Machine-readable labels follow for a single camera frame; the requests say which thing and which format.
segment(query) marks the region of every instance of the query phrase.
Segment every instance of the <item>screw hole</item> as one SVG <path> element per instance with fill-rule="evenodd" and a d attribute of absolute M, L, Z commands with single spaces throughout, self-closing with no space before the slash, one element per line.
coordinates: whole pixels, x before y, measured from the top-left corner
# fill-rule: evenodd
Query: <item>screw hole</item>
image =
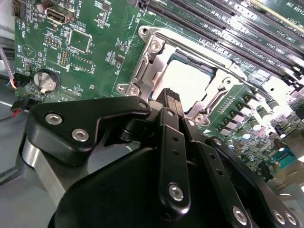
<path fill-rule="evenodd" d="M 220 176 L 224 176 L 224 174 L 223 174 L 223 172 L 221 171 L 221 170 L 219 170 L 219 169 L 216 169 L 217 170 L 217 172 L 218 172 L 218 174 L 220 175 Z"/>
<path fill-rule="evenodd" d="M 138 105 L 139 105 L 140 107 L 142 107 L 142 108 L 146 108 L 146 107 L 147 107 L 147 105 L 144 104 L 144 103 L 142 103 L 142 102 L 138 102 Z"/>
<path fill-rule="evenodd" d="M 212 159 L 215 159 L 215 156 L 212 153 L 210 153 L 209 155 Z"/>
<path fill-rule="evenodd" d="M 142 29 L 142 34 L 143 35 L 147 35 L 148 34 L 148 30 L 146 28 Z"/>
<path fill-rule="evenodd" d="M 177 150 L 173 150 L 172 152 L 173 152 L 173 154 L 174 154 L 175 156 L 179 156 L 179 154 L 180 154 L 180 153 L 178 153 Z"/>

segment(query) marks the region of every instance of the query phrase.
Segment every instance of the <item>mounting screw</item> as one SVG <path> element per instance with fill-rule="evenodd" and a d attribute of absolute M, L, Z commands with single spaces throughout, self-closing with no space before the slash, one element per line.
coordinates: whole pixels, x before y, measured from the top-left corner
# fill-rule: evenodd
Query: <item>mounting screw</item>
<path fill-rule="evenodd" d="M 195 123 L 194 123 L 192 120 L 188 120 L 188 123 L 189 123 L 192 127 L 195 126 Z"/>
<path fill-rule="evenodd" d="M 172 184 L 169 186 L 169 193 L 175 201 L 182 201 L 184 198 L 184 193 L 182 192 L 181 188 L 176 184 Z"/>
<path fill-rule="evenodd" d="M 283 218 L 283 216 L 282 216 L 279 212 L 277 212 L 276 210 L 274 210 L 274 211 L 273 211 L 273 214 L 274 214 L 274 216 L 275 216 L 275 219 L 276 219 L 279 223 L 281 223 L 282 225 L 285 225 L 285 219 Z"/>
<path fill-rule="evenodd" d="M 154 40 L 154 41 L 151 42 L 150 48 L 151 48 L 153 53 L 157 53 L 161 50 L 162 45 L 157 40 Z"/>
<path fill-rule="evenodd" d="M 55 113 L 47 114 L 45 119 L 46 119 L 46 122 L 51 125 L 59 125 L 62 123 L 61 116 L 58 114 L 55 114 Z"/>
<path fill-rule="evenodd" d="M 243 226 L 247 225 L 247 218 L 245 214 L 237 207 L 233 207 L 232 209 L 234 217 L 237 219 L 237 221 L 242 224 Z"/>
<path fill-rule="evenodd" d="M 89 134 L 85 130 L 77 128 L 72 131 L 72 137 L 76 141 L 85 142 L 89 139 Z"/>
<path fill-rule="evenodd" d="M 291 216 L 291 214 L 289 214 L 288 212 L 285 212 L 288 220 L 293 224 L 296 225 L 296 220 L 294 219 L 294 217 Z"/>
<path fill-rule="evenodd" d="M 218 140 L 218 139 L 214 139 L 214 141 L 215 141 L 215 143 L 216 143 L 217 145 L 219 145 L 219 146 L 221 146 L 221 145 L 222 145 L 222 143 L 220 142 L 220 140 Z"/>

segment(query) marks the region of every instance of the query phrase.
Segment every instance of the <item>electronic component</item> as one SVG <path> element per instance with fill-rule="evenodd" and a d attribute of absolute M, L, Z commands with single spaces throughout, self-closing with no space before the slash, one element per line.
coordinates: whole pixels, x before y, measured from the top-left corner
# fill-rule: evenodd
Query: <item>electronic component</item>
<path fill-rule="evenodd" d="M 238 122 L 238 123 L 242 123 L 245 119 L 246 119 L 246 116 L 243 115 L 242 113 L 234 110 L 230 113 L 230 116 L 232 118 L 232 120 Z"/>
<path fill-rule="evenodd" d="M 224 120 L 224 126 L 227 128 L 230 128 L 232 130 L 236 129 L 238 127 L 238 123 L 230 118 L 226 118 Z"/>
<path fill-rule="evenodd" d="M 279 169 L 281 170 L 287 168 L 290 164 L 296 161 L 295 155 L 288 148 L 284 148 L 282 151 L 276 153 L 272 159 L 279 163 Z"/>
<path fill-rule="evenodd" d="M 88 35 L 82 31 L 74 29 L 70 32 L 68 44 L 70 48 L 73 48 L 82 53 L 87 53 L 90 48 L 91 40 L 92 40 L 91 35 Z"/>
<path fill-rule="evenodd" d="M 227 146 L 228 146 L 230 149 L 232 149 L 232 150 L 234 149 L 233 140 L 231 140 L 231 139 L 230 139 L 230 140 L 227 140 L 227 141 L 226 141 L 226 144 L 227 144 Z"/>
<path fill-rule="evenodd" d="M 304 137 L 299 130 L 294 130 L 284 138 L 288 147 L 301 162 L 304 162 Z"/>
<path fill-rule="evenodd" d="M 46 16 L 48 19 L 60 25 L 74 21 L 74 12 L 57 4 L 46 9 Z"/>
<path fill-rule="evenodd" d="M 237 105 L 237 109 L 244 115 L 249 116 L 252 113 L 252 109 L 250 106 L 244 103 L 239 103 Z"/>
<path fill-rule="evenodd" d="M 36 5 L 36 9 L 38 10 L 39 13 L 44 13 L 45 10 L 49 7 L 52 7 L 54 4 L 52 3 L 51 0 L 45 0 L 42 3 L 38 3 Z"/>
<path fill-rule="evenodd" d="M 244 140 L 250 139 L 250 134 L 249 134 L 248 130 L 246 130 L 246 129 L 241 129 L 241 130 L 239 131 L 239 133 L 240 133 L 240 135 L 242 136 L 242 139 L 244 139 Z"/>
<path fill-rule="evenodd" d="M 26 3 L 20 0 L 12 1 L 12 15 L 16 18 L 25 18 L 26 16 Z"/>
<path fill-rule="evenodd" d="M 282 107 L 276 101 L 269 102 L 268 106 L 271 108 L 271 110 L 274 113 L 281 112 L 281 110 L 282 110 Z"/>
<path fill-rule="evenodd" d="M 280 125 L 275 126 L 274 129 L 275 129 L 275 132 L 280 136 L 280 138 L 286 137 L 286 133 Z"/>
<path fill-rule="evenodd" d="M 271 116 L 269 115 L 269 113 L 264 108 L 260 109 L 258 111 L 258 114 L 260 115 L 262 120 L 265 121 L 265 122 L 269 122 L 271 120 Z"/>
<path fill-rule="evenodd" d="M 59 77 L 48 69 L 41 69 L 34 74 L 34 83 L 43 94 L 51 93 L 59 87 Z"/>
<path fill-rule="evenodd" d="M 285 145 L 282 144 L 278 139 L 274 140 L 274 145 L 275 145 L 276 149 L 280 152 L 285 150 Z"/>
<path fill-rule="evenodd" d="M 243 99 L 247 105 L 251 106 L 254 109 L 260 105 L 260 102 L 250 94 L 244 96 Z"/>
<path fill-rule="evenodd" d="M 60 55 L 60 61 L 59 61 L 61 66 L 63 67 L 67 66 L 68 56 L 69 56 L 69 51 L 62 49 Z"/>
<path fill-rule="evenodd" d="M 258 165 L 258 168 L 261 172 L 261 175 L 263 176 L 265 182 L 268 182 L 270 181 L 271 179 L 273 179 L 273 176 L 270 172 L 270 169 L 269 167 L 267 166 L 266 162 L 265 161 L 262 161 L 261 163 L 259 163 Z"/>
<path fill-rule="evenodd" d="M 77 55 L 71 54 L 69 63 L 70 65 L 77 67 L 80 70 L 87 72 L 92 71 L 93 63 Z"/>
<path fill-rule="evenodd" d="M 295 114 L 303 121 L 304 120 L 304 105 L 295 110 Z"/>
<path fill-rule="evenodd" d="M 105 3 L 103 4 L 103 9 L 104 9 L 104 11 L 109 12 L 110 9 L 111 9 L 111 5 L 110 5 L 109 3 L 107 3 L 107 2 L 105 2 Z"/>
<path fill-rule="evenodd" d="M 255 118 L 251 119 L 249 121 L 249 124 L 250 124 L 252 130 L 254 130 L 255 132 L 260 131 L 262 128 L 262 125 L 260 125 L 259 122 Z"/>
<path fill-rule="evenodd" d="M 224 126 L 221 125 L 219 127 L 219 133 L 221 133 L 223 136 L 228 136 L 228 135 L 231 134 L 231 129 L 226 128 L 226 127 L 224 127 Z"/>
<path fill-rule="evenodd" d="M 54 47 L 57 47 L 57 48 L 61 48 L 61 42 L 60 41 L 56 41 L 50 37 L 45 37 L 44 41 L 47 43 L 47 44 L 50 44 Z"/>

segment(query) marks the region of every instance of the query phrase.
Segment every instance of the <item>chip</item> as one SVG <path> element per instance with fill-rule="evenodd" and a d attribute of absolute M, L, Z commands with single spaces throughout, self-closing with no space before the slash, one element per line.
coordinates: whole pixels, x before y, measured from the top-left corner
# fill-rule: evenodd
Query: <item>chip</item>
<path fill-rule="evenodd" d="M 89 51 L 90 43 L 92 37 L 79 30 L 72 30 L 70 33 L 69 45 L 82 53 L 87 53 Z"/>
<path fill-rule="evenodd" d="M 110 5 L 110 4 L 108 4 L 108 3 L 104 3 L 104 5 L 103 5 L 103 9 L 104 9 L 105 11 L 109 12 L 109 11 L 110 11 L 110 9 L 111 9 L 111 5 Z"/>

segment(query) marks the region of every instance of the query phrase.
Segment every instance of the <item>black cable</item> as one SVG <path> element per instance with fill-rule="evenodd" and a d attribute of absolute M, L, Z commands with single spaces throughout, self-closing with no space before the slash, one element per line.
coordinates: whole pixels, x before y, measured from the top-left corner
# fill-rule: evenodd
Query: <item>black cable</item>
<path fill-rule="evenodd" d="M 1 124 L 1 123 L 4 123 L 4 122 L 6 122 L 6 121 L 8 121 L 8 120 L 10 120 L 10 119 L 11 119 L 11 116 L 6 117 L 6 118 L 4 118 L 4 119 L 0 119 L 0 124 Z"/>

